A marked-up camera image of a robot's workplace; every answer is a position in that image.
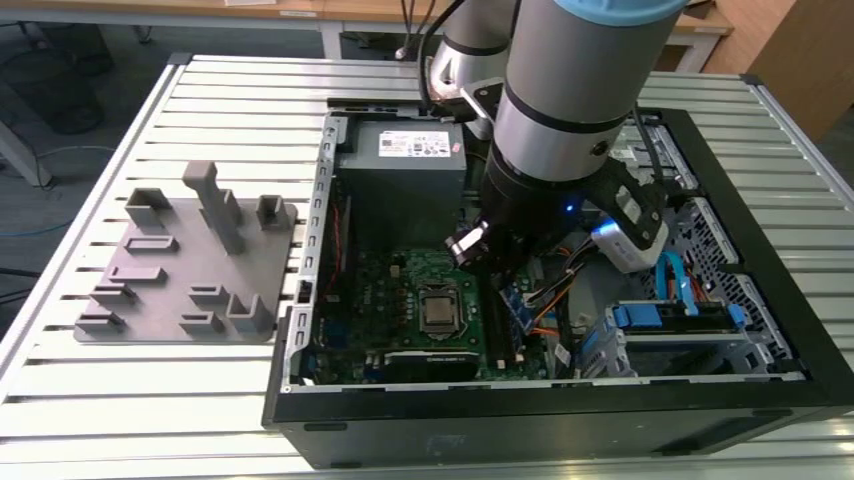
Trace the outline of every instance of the blue drive bracket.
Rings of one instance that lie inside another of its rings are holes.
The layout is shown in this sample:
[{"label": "blue drive bracket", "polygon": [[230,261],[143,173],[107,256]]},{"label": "blue drive bracket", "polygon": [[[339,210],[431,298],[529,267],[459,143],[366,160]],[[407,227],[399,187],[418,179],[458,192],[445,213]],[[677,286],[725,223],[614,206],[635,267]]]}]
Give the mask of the blue drive bracket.
[{"label": "blue drive bracket", "polygon": [[614,321],[619,328],[662,327],[662,316],[658,313],[658,305],[654,303],[631,303],[614,307]]},{"label": "blue drive bracket", "polygon": [[655,264],[655,295],[659,300],[667,300],[667,264],[673,267],[673,273],[677,283],[677,298],[685,303],[685,313],[697,315],[697,305],[694,303],[694,292],[691,291],[691,281],[685,274],[685,265],[682,257],[674,252],[665,250],[662,256],[658,257]]}]

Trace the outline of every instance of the cable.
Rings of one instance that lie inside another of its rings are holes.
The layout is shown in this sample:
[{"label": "cable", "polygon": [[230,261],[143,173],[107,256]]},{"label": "cable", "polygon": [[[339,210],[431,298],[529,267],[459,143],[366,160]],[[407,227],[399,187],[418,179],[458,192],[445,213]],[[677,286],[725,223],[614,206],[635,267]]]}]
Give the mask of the cable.
[{"label": "cable", "polygon": [[430,6],[427,7],[427,13],[425,14],[425,18],[422,18],[422,23],[418,25],[418,30],[415,30],[415,36],[418,37],[422,34],[422,30],[425,29],[425,25],[427,25],[427,20],[430,20],[430,15],[433,14],[433,9],[437,6],[437,0],[430,0]]},{"label": "cable", "polygon": [[433,37],[437,30],[449,19],[449,17],[454,14],[461,5],[466,2],[466,0],[454,0],[454,3],[449,5],[449,8],[445,9],[445,12],[437,18],[437,21],[433,22],[430,28],[425,32],[425,36],[422,37],[422,41],[418,45],[418,92],[422,97],[422,108],[427,113],[433,111],[434,103],[430,98],[430,90],[427,89],[427,42]]},{"label": "cable", "polygon": [[585,240],[582,242],[582,244],[578,246],[578,248],[575,249],[575,251],[570,254],[566,262],[563,263],[563,276],[561,278],[558,278],[558,280],[549,286],[549,287],[543,287],[541,288],[537,292],[534,292],[534,294],[531,295],[531,297],[529,298],[529,303],[537,303],[537,301],[549,293],[551,293],[553,291],[555,291],[558,288],[561,288],[561,285],[563,285],[578,273],[578,270],[581,269],[581,266],[577,268],[573,268],[575,262],[582,258],[582,255],[587,255],[589,253],[591,253],[595,250],[597,246],[593,243],[593,239],[587,238],[587,240]]},{"label": "cable", "polygon": [[546,308],[543,308],[543,310],[537,314],[537,317],[534,317],[534,325],[537,325],[541,321],[541,319],[546,316],[546,313],[549,313],[549,311],[551,310],[551,308],[555,306],[555,304],[561,301],[561,299],[563,298],[563,295],[567,294],[567,292],[570,291],[570,289],[573,288],[573,284],[575,284],[575,278],[573,278],[573,281],[570,282],[570,284],[566,286],[566,288],[561,291],[561,293],[558,295],[555,295],[555,298],[551,299],[551,302],[549,302],[549,305],[546,305]]},{"label": "cable", "polygon": [[531,333],[539,333],[541,335],[555,335],[561,336],[561,334],[551,328],[533,328]]},{"label": "cable", "polygon": [[67,227],[68,225],[71,225],[71,222],[74,222],[74,220],[68,220],[66,223],[60,223],[59,225],[54,225],[52,227],[43,228],[42,230],[34,230],[32,232],[10,232],[10,233],[0,232],[0,238],[36,237],[42,234],[46,234],[48,232],[59,230],[60,228]]},{"label": "cable", "polygon": [[655,144],[653,143],[653,139],[650,138],[650,132],[646,131],[643,127],[643,117],[641,116],[641,112],[638,111],[638,104],[631,108],[631,116],[635,119],[635,126],[638,127],[638,132],[641,133],[641,140],[643,140],[643,146],[646,148],[646,152],[650,155],[650,162],[653,162],[653,177],[659,185],[665,185],[665,171],[662,170],[662,159],[658,157],[658,150],[655,150]]},{"label": "cable", "polygon": [[410,0],[410,11],[406,11],[406,0],[400,0],[400,11],[403,12],[403,26],[406,28],[406,37],[403,37],[403,46],[395,51],[395,59],[404,60],[410,50],[410,37],[412,35],[412,13],[415,10],[415,0]]}]

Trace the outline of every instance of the motherboard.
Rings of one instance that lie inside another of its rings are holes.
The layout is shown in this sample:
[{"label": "motherboard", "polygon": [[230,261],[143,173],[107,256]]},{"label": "motherboard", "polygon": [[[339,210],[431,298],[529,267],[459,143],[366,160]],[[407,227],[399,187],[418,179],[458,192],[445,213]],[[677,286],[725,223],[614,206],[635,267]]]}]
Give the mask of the motherboard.
[{"label": "motherboard", "polygon": [[[514,346],[513,318],[483,305],[478,279],[454,268],[445,251],[360,252],[354,270],[348,294],[324,306],[312,365],[322,384],[399,383],[437,363],[446,381],[547,378],[545,341]],[[527,276],[517,287],[533,289]],[[513,353],[495,360],[491,350],[505,345]]]}]

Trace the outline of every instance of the wooden table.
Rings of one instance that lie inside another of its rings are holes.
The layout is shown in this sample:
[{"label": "wooden table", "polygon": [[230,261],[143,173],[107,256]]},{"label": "wooden table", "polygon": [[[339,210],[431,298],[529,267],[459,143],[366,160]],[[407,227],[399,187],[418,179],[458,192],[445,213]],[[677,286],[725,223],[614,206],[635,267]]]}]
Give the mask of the wooden table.
[{"label": "wooden table", "polygon": [[[438,0],[433,17],[449,0]],[[427,0],[417,0],[415,23]],[[399,0],[279,0],[275,5],[227,7],[223,0],[0,0],[0,17],[15,20],[79,23],[316,30],[327,58],[342,58],[343,32],[403,33]],[[682,16],[669,45],[687,51],[677,71],[699,72],[718,40],[733,25],[713,10],[705,20]]]}]

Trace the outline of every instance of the orange wire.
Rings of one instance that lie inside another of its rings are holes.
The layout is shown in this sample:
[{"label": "orange wire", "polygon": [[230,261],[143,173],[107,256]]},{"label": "orange wire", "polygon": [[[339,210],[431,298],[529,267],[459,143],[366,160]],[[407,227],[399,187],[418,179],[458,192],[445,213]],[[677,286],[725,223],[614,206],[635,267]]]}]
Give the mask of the orange wire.
[{"label": "orange wire", "polygon": [[561,334],[550,328],[533,328],[531,333],[539,333],[541,335],[557,335],[558,337],[561,336]]},{"label": "orange wire", "polygon": [[549,302],[549,305],[546,305],[546,308],[543,309],[543,311],[539,312],[539,315],[537,315],[537,318],[534,319],[534,324],[535,325],[539,323],[541,318],[543,318],[546,316],[546,313],[549,313],[549,311],[555,306],[555,304],[561,301],[561,299],[563,298],[563,295],[566,295],[566,292],[570,291],[570,288],[573,288],[573,284],[574,283],[575,283],[575,279],[573,279],[573,281],[566,286],[566,288],[561,291],[561,293],[558,295],[555,295],[555,298],[551,299],[551,302]]}]

